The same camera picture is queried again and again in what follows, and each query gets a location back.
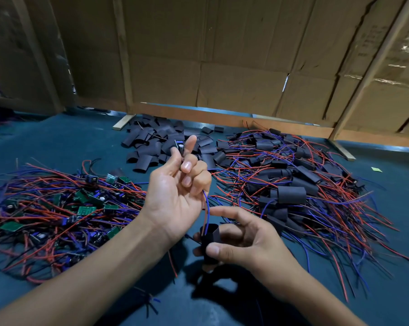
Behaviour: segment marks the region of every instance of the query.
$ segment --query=right hand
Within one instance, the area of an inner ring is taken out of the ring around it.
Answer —
[[[216,206],[210,209],[210,214],[235,219],[240,224],[220,225],[224,243],[210,243],[206,248],[207,255],[220,263],[246,268],[274,295],[286,300],[288,291],[299,283],[306,272],[274,227],[240,207]],[[194,234],[194,239],[200,241],[200,234]],[[195,248],[193,253],[195,256],[203,255],[200,247]],[[203,265],[203,270],[208,272],[215,267]]]

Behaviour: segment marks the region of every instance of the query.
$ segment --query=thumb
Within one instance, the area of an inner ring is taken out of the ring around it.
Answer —
[[[177,148],[171,148],[171,157],[168,161],[160,167],[160,171],[167,175],[174,175],[182,164],[182,156]]]
[[[206,247],[206,254],[219,262],[243,266],[247,260],[244,247],[237,247],[218,242],[211,242]]]

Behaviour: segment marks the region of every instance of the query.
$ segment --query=floor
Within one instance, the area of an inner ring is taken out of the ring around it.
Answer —
[[[49,167],[73,173],[84,159],[102,158],[94,171],[106,173],[121,167],[136,182],[144,182],[149,176],[132,172],[133,165],[126,164],[129,150],[120,146],[125,130],[111,129],[119,118],[93,113],[75,115],[60,114],[40,122],[12,123],[1,127],[9,132],[0,138],[0,173],[7,173],[24,163],[37,161]],[[237,132],[239,129],[226,129]],[[381,150],[368,145],[342,143],[356,158],[355,162],[342,164],[372,182],[376,204],[400,232],[383,229],[390,246],[409,256],[409,153]],[[382,173],[372,171],[377,167]],[[203,215],[188,233],[196,232],[203,223]],[[296,311],[275,301],[250,275],[239,269],[223,268],[213,279],[203,280],[196,287],[197,271],[201,260],[192,255],[196,243],[184,240],[174,248],[174,259],[181,269],[174,279],[168,258],[164,257],[156,267],[140,280],[145,288],[161,303],[154,303],[156,314],[140,303],[133,292],[127,293],[99,321],[103,325],[264,325],[302,323]],[[302,266],[306,267],[303,249],[288,243]],[[409,325],[409,263],[396,257],[383,260],[394,274],[386,278],[374,266],[366,264],[362,269],[370,293],[356,290],[357,297],[350,297],[349,308],[369,325]],[[341,287],[332,264],[310,254],[310,270],[333,294],[343,300]],[[23,295],[32,285],[12,279],[0,273],[0,307]]]

